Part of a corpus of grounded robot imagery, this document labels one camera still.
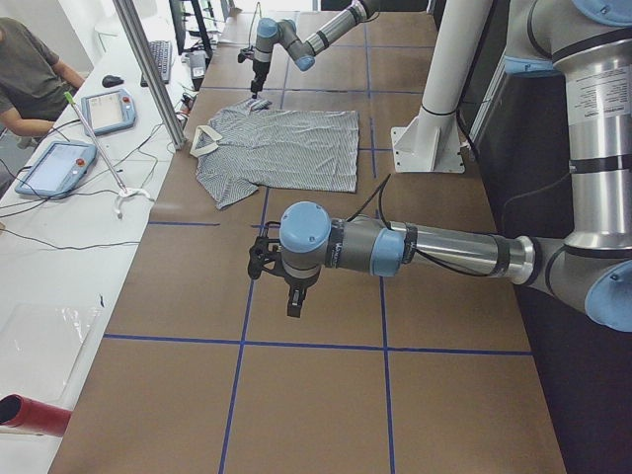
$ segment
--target blue joint cap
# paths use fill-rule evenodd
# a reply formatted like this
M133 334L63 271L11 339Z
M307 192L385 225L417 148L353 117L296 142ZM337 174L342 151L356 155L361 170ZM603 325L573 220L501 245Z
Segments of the blue joint cap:
M598 279L585 301L586 314L598 324L632 332L632 261L617 265Z
M294 61L296 66L298 66L298 68L303 72L312 67L315 62L316 59L314 58L314 56L303 56Z
M577 9L591 20L609 27L632 27L630 0L573 0Z
M520 77L551 77L560 74L551 61L511 56L505 56L505 72Z
M382 229L371 252L370 273L379 277L397 274L404 257L404 234Z
M279 240L284 249L306 254L329 240L331 219L315 202L297 202L285 210L280 220Z
M272 18L262 18L257 25L257 35L262 38L272 38L277 32L277 22Z

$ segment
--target red object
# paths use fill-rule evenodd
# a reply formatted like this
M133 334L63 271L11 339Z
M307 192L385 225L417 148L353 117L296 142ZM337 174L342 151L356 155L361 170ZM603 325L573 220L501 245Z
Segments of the red object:
M62 437L72 412L21 395L0 400L0 426Z

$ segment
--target man's arm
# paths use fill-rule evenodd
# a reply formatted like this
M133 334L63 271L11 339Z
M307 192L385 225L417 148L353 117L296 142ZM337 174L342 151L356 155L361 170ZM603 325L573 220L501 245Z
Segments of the man's arm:
M0 122L18 136L44 136L53 125L49 120L22 118L16 108L0 114Z
M61 59L52 65L52 70L75 89L79 89L83 85L84 78Z

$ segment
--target gray t-shirt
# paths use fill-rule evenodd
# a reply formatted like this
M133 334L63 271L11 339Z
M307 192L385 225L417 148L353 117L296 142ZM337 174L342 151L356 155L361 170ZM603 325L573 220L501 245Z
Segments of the gray t-shirt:
M74 88L55 74L59 56L11 18L0 18L0 114L16 108L23 119L55 121Z

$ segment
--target computer mouse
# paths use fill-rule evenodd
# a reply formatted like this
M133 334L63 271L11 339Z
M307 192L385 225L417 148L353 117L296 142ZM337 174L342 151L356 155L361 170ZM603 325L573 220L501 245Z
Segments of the computer mouse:
M101 85L103 87L114 87L117 86L118 84L122 84L123 80L122 78L118 77L118 76L113 76L111 74L108 74L107 76L104 76L103 80L101 81Z

